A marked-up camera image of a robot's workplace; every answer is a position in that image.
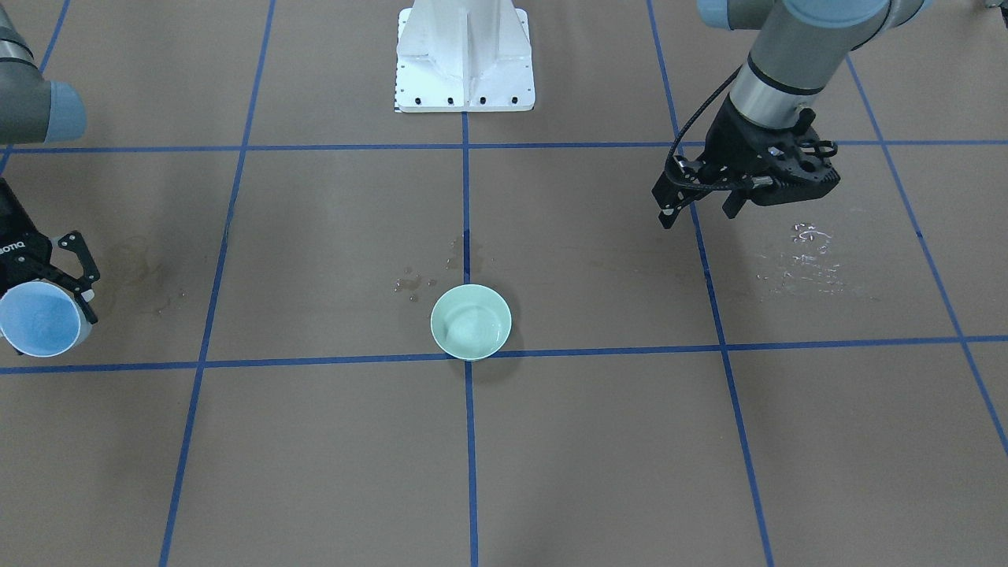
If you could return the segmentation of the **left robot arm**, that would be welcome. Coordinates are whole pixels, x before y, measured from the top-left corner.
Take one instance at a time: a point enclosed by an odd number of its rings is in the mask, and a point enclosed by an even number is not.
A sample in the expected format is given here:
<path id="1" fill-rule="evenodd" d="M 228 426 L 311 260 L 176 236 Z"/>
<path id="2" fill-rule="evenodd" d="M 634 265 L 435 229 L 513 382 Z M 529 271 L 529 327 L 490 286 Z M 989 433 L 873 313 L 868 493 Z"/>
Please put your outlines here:
<path id="1" fill-rule="evenodd" d="M 710 28 L 755 30 L 743 62 L 712 94 L 721 106 L 701 154 L 673 141 L 652 194 L 669 229 L 713 193 L 735 218 L 748 203 L 774 207 L 817 200 L 838 186 L 838 147 L 813 128 L 814 102 L 839 65 L 875 37 L 912 21 L 928 1 L 699 1 Z"/>

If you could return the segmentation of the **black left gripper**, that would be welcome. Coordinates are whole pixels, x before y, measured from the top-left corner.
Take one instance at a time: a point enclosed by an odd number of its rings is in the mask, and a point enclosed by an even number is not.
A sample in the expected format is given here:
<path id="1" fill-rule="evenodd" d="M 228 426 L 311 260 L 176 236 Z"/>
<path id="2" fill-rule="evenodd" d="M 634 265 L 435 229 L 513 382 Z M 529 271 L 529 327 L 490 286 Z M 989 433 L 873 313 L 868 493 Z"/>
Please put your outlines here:
<path id="1" fill-rule="evenodd" d="M 699 161 L 685 157 L 666 158 L 665 171 L 658 177 L 652 196 L 659 205 L 658 221 L 669 230 L 684 208 L 708 196 L 703 184 L 728 191 L 737 186 L 739 176 L 769 176 L 770 186 L 756 190 L 759 198 L 794 198 L 796 186 L 776 167 L 777 158 L 765 158 L 771 145 L 786 151 L 795 145 L 791 128 L 771 129 L 750 122 L 731 99 L 721 103 L 708 134 Z M 749 202 L 750 189 L 728 193 L 721 209 L 728 219 L 735 219 Z"/>

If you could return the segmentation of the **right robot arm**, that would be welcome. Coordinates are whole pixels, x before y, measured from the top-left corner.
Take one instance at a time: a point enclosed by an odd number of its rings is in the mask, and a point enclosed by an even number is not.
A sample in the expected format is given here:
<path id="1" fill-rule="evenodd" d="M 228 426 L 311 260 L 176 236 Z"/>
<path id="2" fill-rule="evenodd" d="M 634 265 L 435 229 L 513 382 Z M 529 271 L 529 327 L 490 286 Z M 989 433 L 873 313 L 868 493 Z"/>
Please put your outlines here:
<path id="1" fill-rule="evenodd" d="M 78 139 L 87 126 L 83 101 L 68 83 L 44 79 L 28 41 L 6 14 L 1 26 L 2 145 L 60 143 Z M 36 228 L 7 180 L 1 182 L 2 291 L 42 280 L 67 291 L 87 323 L 93 286 L 101 279 L 85 237 L 71 231 L 53 239 Z"/>

